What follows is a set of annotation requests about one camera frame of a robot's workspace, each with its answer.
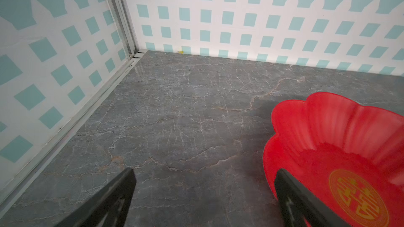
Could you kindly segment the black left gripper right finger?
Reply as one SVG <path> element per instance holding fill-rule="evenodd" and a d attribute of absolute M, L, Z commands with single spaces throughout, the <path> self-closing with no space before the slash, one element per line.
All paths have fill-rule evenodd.
<path fill-rule="evenodd" d="M 277 171 L 275 189 L 286 227 L 349 227 L 286 169 Z"/>

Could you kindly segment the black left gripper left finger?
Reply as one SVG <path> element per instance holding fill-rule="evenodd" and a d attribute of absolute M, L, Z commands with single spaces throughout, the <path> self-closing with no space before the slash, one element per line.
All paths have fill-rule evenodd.
<path fill-rule="evenodd" d="M 133 169 L 126 168 L 57 227 L 122 227 L 136 187 Z"/>

